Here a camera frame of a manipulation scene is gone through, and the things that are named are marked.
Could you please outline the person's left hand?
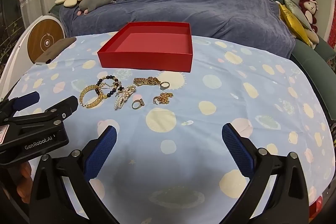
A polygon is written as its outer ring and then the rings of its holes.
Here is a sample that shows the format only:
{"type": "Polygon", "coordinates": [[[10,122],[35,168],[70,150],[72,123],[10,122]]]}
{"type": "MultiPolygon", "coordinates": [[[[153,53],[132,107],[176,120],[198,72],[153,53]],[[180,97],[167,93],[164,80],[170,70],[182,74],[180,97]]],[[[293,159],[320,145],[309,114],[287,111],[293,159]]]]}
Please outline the person's left hand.
{"type": "Polygon", "coordinates": [[[31,177],[32,169],[30,163],[23,162],[14,168],[14,176],[17,176],[17,193],[26,204],[30,203],[33,179],[31,177]]]}

